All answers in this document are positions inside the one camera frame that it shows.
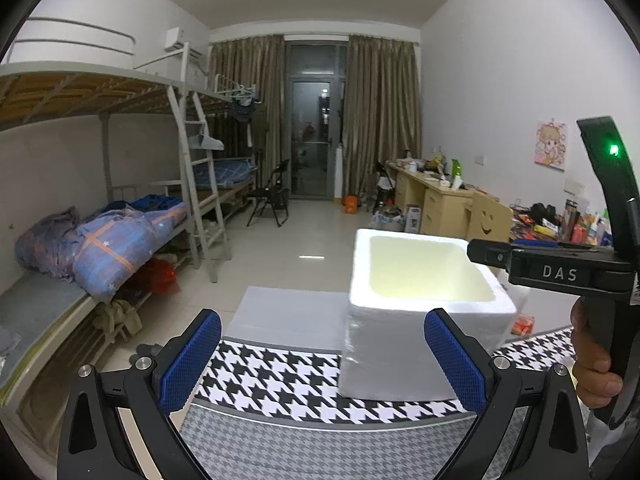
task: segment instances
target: human hand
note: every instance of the human hand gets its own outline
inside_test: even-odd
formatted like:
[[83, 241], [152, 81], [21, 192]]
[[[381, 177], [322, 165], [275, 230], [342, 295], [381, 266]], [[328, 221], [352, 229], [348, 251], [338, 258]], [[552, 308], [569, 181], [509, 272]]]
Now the human hand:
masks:
[[622, 390], [622, 378], [609, 372], [611, 357], [597, 344], [589, 332], [582, 298], [571, 309], [576, 362], [572, 371], [578, 381], [576, 393], [588, 408], [602, 408]]

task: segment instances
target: white wall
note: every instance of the white wall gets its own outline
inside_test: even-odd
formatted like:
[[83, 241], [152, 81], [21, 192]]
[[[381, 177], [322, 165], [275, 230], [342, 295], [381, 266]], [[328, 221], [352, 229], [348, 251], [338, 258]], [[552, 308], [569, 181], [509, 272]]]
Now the white wall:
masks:
[[[22, 276], [14, 243], [31, 225], [73, 205], [82, 216], [106, 205], [100, 133], [97, 117], [0, 133], [0, 292]], [[112, 116], [110, 153], [116, 186], [179, 178], [172, 117]]]
[[[604, 199], [575, 121], [612, 115], [640, 161], [640, 55], [603, 0], [449, 0], [422, 29], [424, 155], [442, 146], [503, 203]], [[540, 120], [568, 125], [566, 172], [533, 163]], [[474, 163], [486, 155], [486, 165]]]
[[[164, 39], [170, 28], [183, 29], [185, 38], [191, 40], [192, 46], [204, 54], [209, 41], [209, 27], [170, 0], [42, 0], [32, 15], [89, 22], [130, 34], [136, 38], [133, 63], [124, 54], [55, 43], [16, 44], [10, 58], [12, 62], [55, 59], [131, 68], [164, 54]], [[65, 38], [122, 50], [131, 48], [131, 42], [126, 38], [76, 25], [27, 22], [18, 37]], [[148, 71], [179, 78], [180, 62], [177, 58], [172, 58], [152, 65]], [[191, 77], [194, 77], [195, 71], [195, 68], [191, 68]], [[202, 76], [198, 74], [195, 77], [200, 80]]]

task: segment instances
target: white foam box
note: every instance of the white foam box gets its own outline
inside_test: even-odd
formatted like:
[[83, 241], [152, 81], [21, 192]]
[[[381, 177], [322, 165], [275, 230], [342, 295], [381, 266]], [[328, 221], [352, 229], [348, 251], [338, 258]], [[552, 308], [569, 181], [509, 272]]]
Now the white foam box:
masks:
[[443, 308], [491, 354], [516, 309], [486, 266], [454, 238], [359, 230], [353, 255], [338, 392], [371, 400], [445, 400], [455, 394], [424, 340]]

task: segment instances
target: wooden bed slats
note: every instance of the wooden bed slats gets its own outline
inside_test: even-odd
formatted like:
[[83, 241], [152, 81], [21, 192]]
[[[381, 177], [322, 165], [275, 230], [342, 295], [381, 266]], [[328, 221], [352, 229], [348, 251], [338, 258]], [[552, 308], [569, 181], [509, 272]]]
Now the wooden bed slats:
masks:
[[[215, 96], [201, 94], [200, 99], [206, 114], [228, 109], [228, 102]], [[85, 72], [24, 72], [0, 77], [0, 131], [103, 112], [172, 113], [166, 86], [143, 78]], [[187, 114], [195, 114], [193, 105]]]

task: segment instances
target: blue blanket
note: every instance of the blue blanket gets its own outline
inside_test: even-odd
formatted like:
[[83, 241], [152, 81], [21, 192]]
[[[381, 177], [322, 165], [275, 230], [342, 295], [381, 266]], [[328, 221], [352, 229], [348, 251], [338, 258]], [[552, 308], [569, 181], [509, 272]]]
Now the blue blanket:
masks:
[[142, 212], [126, 206], [79, 221], [75, 207], [50, 215], [15, 243], [28, 269], [75, 280], [98, 301], [113, 295], [170, 238], [184, 220], [180, 202], [167, 210]]
[[106, 213], [107, 211], [113, 211], [114, 209], [124, 209], [127, 206], [137, 209], [138, 211], [142, 211], [143, 213], [147, 213], [149, 211], [166, 211], [179, 203], [180, 199], [175, 196], [147, 195], [131, 203], [126, 202], [125, 200], [116, 200], [105, 207], [102, 212]]
[[[248, 158], [216, 158], [214, 160], [216, 183], [223, 189], [231, 189], [247, 180], [257, 170]], [[206, 162], [193, 168], [196, 188], [200, 191], [211, 189], [209, 166]]]

